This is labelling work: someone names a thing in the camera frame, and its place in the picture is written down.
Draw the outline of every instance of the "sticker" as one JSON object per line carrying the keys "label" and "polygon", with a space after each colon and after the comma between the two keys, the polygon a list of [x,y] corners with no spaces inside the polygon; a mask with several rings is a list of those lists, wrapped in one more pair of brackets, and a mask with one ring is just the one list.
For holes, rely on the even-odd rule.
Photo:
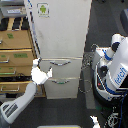
{"label": "sticker", "polygon": [[49,5],[47,3],[38,3],[37,8],[40,17],[49,17]]}
{"label": "sticker", "polygon": [[13,69],[13,68],[9,68],[10,70]]}
{"label": "sticker", "polygon": [[5,58],[6,56],[5,55],[1,55],[2,58]]}
{"label": "sticker", "polygon": [[26,53],[13,54],[14,58],[28,58]]}
{"label": "sticker", "polygon": [[9,14],[20,14],[21,13],[21,10],[20,9],[12,9],[12,10],[7,10],[7,12]]}
{"label": "sticker", "polygon": [[7,35],[8,35],[9,39],[13,39],[14,38],[12,33],[8,33]]}

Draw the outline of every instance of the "refrigerator door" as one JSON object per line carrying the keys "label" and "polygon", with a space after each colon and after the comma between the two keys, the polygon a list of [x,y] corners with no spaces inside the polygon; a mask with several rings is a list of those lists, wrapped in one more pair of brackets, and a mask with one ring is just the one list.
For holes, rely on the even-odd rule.
{"label": "refrigerator door", "polygon": [[31,0],[31,5],[42,58],[83,55],[91,0]]}

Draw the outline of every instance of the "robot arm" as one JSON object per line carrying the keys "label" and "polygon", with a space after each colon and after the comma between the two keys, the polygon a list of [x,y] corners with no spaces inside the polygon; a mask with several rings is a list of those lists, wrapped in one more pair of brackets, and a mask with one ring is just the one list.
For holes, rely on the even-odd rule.
{"label": "robot arm", "polygon": [[35,59],[32,66],[32,80],[26,87],[23,96],[15,99],[14,101],[5,102],[0,107],[0,128],[9,128],[9,125],[14,122],[18,115],[27,107],[33,100],[36,93],[36,85],[44,84],[45,81],[52,77],[52,68],[48,73],[40,71],[37,67],[40,59]]}

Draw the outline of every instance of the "robot body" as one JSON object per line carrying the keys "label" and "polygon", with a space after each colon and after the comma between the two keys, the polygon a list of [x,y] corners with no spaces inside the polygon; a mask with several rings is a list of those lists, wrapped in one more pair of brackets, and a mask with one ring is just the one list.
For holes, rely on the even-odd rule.
{"label": "robot body", "polygon": [[128,38],[115,34],[112,37],[111,47],[97,49],[102,53],[97,57],[100,58],[99,60],[96,56],[93,60],[94,92],[103,102],[105,100],[111,103],[122,97],[128,89],[128,87],[122,87],[128,74]]}

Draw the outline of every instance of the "label on refrigerator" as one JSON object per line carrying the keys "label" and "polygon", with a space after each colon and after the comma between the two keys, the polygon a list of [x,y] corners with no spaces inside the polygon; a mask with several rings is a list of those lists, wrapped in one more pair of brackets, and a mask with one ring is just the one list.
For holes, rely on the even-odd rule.
{"label": "label on refrigerator", "polygon": [[37,8],[39,17],[49,17],[49,5],[47,3],[38,3]]}

